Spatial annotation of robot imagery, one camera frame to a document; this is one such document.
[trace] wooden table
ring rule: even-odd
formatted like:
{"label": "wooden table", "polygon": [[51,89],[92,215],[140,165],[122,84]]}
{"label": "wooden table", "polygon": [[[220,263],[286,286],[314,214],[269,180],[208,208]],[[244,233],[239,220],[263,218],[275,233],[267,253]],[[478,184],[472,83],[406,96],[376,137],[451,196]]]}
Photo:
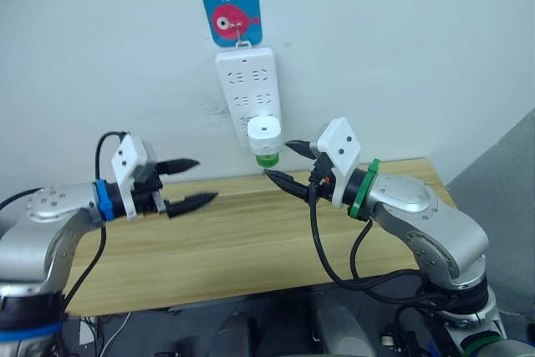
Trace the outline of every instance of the wooden table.
{"label": "wooden table", "polygon": [[[426,159],[385,162],[381,171],[417,176],[454,205]],[[293,174],[307,182],[306,171]],[[293,288],[330,279],[310,234],[308,206],[265,176],[168,185],[165,197],[219,191],[207,207],[168,220],[153,216],[108,224],[104,256],[69,306],[82,315],[112,314]],[[350,278],[349,250],[364,223],[346,209],[318,204],[318,225],[333,268]],[[79,244],[68,288],[93,258],[99,232]],[[363,275],[415,267],[408,248],[378,225],[359,250]]]}

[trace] blue sticker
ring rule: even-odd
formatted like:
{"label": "blue sticker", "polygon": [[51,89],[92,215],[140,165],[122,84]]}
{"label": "blue sticker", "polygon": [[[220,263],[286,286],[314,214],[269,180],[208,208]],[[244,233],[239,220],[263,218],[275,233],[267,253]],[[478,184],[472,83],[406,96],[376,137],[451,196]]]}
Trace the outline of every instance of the blue sticker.
{"label": "blue sticker", "polygon": [[234,46],[240,39],[256,45],[262,41],[259,0],[203,0],[211,37],[219,46]]}

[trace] white wall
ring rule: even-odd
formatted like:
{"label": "white wall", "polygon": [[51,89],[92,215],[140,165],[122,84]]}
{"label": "white wall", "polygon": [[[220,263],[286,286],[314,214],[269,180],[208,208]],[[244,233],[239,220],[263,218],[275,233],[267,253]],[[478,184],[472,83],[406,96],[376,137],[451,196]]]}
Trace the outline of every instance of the white wall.
{"label": "white wall", "polygon": [[[429,156],[448,182],[535,105],[533,0],[261,9],[288,139],[346,115],[364,161]],[[201,0],[0,0],[0,197],[91,180],[107,130],[201,161],[182,180],[258,173],[232,131],[218,51]],[[282,157],[280,168],[307,166]]]}

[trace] white power strip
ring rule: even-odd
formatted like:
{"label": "white power strip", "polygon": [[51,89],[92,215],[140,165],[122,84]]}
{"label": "white power strip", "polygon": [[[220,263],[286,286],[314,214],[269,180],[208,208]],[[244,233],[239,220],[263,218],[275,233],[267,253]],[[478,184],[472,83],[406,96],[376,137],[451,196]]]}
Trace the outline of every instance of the white power strip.
{"label": "white power strip", "polygon": [[275,55],[270,48],[221,52],[216,70],[240,144],[248,146],[250,119],[270,115],[281,121]]}

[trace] blue ring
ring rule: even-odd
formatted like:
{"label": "blue ring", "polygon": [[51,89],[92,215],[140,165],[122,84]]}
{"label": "blue ring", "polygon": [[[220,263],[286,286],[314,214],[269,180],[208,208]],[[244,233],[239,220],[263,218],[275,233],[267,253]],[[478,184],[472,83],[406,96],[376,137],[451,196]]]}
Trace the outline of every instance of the blue ring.
{"label": "blue ring", "polygon": [[0,332],[0,342],[14,342],[19,340],[38,338],[40,336],[46,336],[48,334],[56,334],[61,331],[63,324],[63,322],[58,322],[56,324],[42,326],[40,328]]}
{"label": "blue ring", "polygon": [[106,221],[113,221],[115,219],[114,204],[111,202],[110,197],[108,196],[108,191],[106,190],[106,182],[104,180],[98,179],[94,184],[96,184],[97,193],[99,194],[100,211],[103,213]]}

